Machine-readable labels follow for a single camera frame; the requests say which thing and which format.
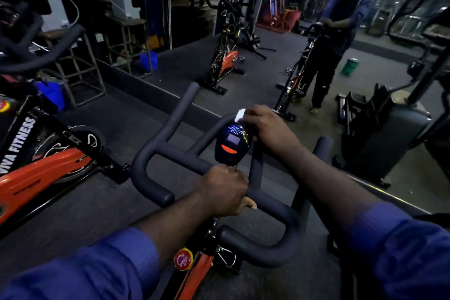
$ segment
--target metal stand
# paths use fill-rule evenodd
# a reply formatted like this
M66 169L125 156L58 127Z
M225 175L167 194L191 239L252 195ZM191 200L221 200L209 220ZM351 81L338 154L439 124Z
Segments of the metal stand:
M113 57L111 53L115 53L119 57L123 57L125 55L126 62L119 65L119 66L125 66L127 69L127 73L132 75L132 69L131 64L134 61L134 58L140 56L142 53L145 53L147 55L147 58L149 60L150 65L150 72L137 76L140 79L143 79L144 77L150 76L153 73L153 66L152 66L152 59L150 57L150 51L147 44L147 22L144 19L119 19L112 15L105 15L107 19L110 20L110 22L114 25L120 26L121 35L122 35L122 42L119 44L111 45L109 42L108 35L105 33L105 42L106 46L108 48L108 58L109 63L114 66L113 63ZM143 47L136 41L134 36L131 35L130 27L131 26L143 26L143 33L145 34L144 38L144 45Z
M67 30L53 30L53 31L48 31L48 32L42 32L38 36L45 40L48 48L51 48L51 47L53 47L53 41L63 37L65 35L66 31ZM77 41L76 44L81 45L82 43L84 43L84 45L87 48L87 52L89 54L89 58L90 58L91 62L87 62L86 60L84 60L80 57L77 57L73 52L73 47L71 47L69 49L70 55L64 56L55 61L57 71L54 71L54 70L48 69L48 68L42 69L43 72L50 73L51 75L56 76L63 81L63 85L67 92L67 95L69 96L70 103L75 108L106 94L106 89L103 84L103 80L100 75L100 72L98 70L97 61L95 60L95 57L92 52L92 48L89 44L89 40L87 38L86 33L83 34L82 39L83 39L82 41ZM74 73L66 74L66 72L64 71L64 69L61 65L61 63L64 60L72 60L73 65L75 67ZM80 69L80 64L87 66L87 68ZM82 101L78 102L73 93L73 88L78 85L84 85L90 89L96 90L98 93L86 100L82 100Z

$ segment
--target blue shirt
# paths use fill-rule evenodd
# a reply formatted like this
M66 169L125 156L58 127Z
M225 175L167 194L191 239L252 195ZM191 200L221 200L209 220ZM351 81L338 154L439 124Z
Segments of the blue shirt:
M346 239L389 299L449 297L450 234L441 227L379 203L356 219ZM128 228L67 259L25 271L0 299L141 300L155 288L159 273L153 242Z
M336 39L330 45L336 55L343 56L348 50L355 39L356 32L370 11L371 5L372 0L356 0L354 3L346 2L346 0L331 0L323 9L323 18L329 18L332 21L350 19L349 28L340 29L340 34L335 36Z

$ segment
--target man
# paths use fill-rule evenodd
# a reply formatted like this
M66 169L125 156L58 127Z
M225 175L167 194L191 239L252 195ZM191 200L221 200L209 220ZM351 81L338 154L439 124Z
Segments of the man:
M312 96L312 114L318 114L322 101L328 94L342 56L355 39L357 29L369 12L371 0L331 0L322 12L320 22L325 25L325 35L316 42L293 101L306 96L315 74Z
M303 147L267 106L249 109L242 121L254 125L258 140L302 181L339 248L348 252L364 275L375 278L382 296L448 299L447 231L414 220L326 165ZM242 172L215 166L189 196L65 260L18 275L0 299L141 300L155 288L161 269L206 218L236 215L245 206L256 208L245 197L247 187Z

